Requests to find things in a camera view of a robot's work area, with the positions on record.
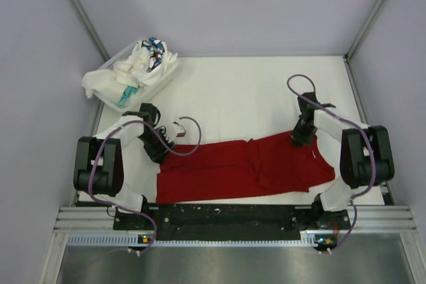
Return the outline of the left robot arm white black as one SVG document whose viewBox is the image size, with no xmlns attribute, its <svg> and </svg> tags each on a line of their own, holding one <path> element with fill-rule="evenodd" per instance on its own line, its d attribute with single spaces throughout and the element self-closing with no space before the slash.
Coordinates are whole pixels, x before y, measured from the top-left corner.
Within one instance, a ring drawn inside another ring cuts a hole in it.
<svg viewBox="0 0 426 284">
<path fill-rule="evenodd" d="M 92 194 L 102 204 L 119 207 L 139 229 L 150 223 L 151 213 L 147 198 L 132 191 L 124 182 L 122 151 L 138 139 L 150 160 L 162 164 L 174 148 L 174 142 L 168 137 L 166 127 L 158 125 L 160 118 L 157 107 L 143 103 L 138 111 L 125 112 L 106 130 L 83 136 L 77 142 L 74 188 Z"/>
</svg>

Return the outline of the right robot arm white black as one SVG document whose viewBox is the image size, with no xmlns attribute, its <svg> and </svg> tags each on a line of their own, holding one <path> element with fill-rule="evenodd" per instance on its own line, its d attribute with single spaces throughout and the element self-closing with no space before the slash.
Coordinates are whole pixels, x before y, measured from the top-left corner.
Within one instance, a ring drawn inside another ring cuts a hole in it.
<svg viewBox="0 0 426 284">
<path fill-rule="evenodd" d="M 348 120 L 334 105 L 319 103 L 315 92 L 299 94 L 298 105 L 300 115 L 291 133 L 292 145 L 312 145 L 318 130 L 329 134 L 340 143 L 340 175 L 314 198 L 310 210 L 295 216 L 294 224 L 300 230 L 347 227 L 344 218 L 353 200 L 395 175 L 389 133 L 384 126 Z"/>
</svg>

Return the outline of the red t shirt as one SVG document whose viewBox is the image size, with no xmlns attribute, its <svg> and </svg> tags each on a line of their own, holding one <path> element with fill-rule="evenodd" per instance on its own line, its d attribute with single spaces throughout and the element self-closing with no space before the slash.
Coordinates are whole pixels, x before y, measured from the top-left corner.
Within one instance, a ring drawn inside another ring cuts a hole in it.
<svg viewBox="0 0 426 284">
<path fill-rule="evenodd" d="M 257 140 L 177 145 L 156 178 L 156 202 L 172 204 L 306 193 L 335 170 L 316 142 L 294 146 L 290 131 Z"/>
</svg>

